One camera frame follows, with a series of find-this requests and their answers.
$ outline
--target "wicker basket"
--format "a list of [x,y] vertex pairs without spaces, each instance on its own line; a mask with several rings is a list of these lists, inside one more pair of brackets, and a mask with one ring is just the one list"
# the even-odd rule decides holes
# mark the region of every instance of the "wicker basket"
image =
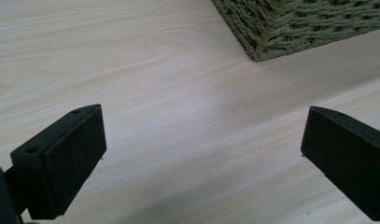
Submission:
[[380,29],[380,0],[213,0],[263,61]]

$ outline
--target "wood grain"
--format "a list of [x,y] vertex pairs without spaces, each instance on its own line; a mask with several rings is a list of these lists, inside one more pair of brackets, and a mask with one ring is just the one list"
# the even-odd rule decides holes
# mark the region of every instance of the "wood grain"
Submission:
[[255,63],[211,1],[0,1],[0,166],[96,103],[107,153],[41,223],[371,223],[300,144],[309,105],[380,130],[380,30]]

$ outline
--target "black plastic part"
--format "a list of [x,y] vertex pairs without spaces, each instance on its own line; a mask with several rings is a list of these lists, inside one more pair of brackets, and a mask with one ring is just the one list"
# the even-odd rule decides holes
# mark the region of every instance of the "black plastic part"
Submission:
[[14,205],[11,201],[11,196],[8,191],[4,173],[0,168],[0,223],[4,224],[19,224],[20,217],[17,215]]
[[380,221],[380,132],[312,106],[301,151],[370,219]]
[[15,149],[13,169],[32,219],[63,215],[105,152],[100,105],[71,111]]

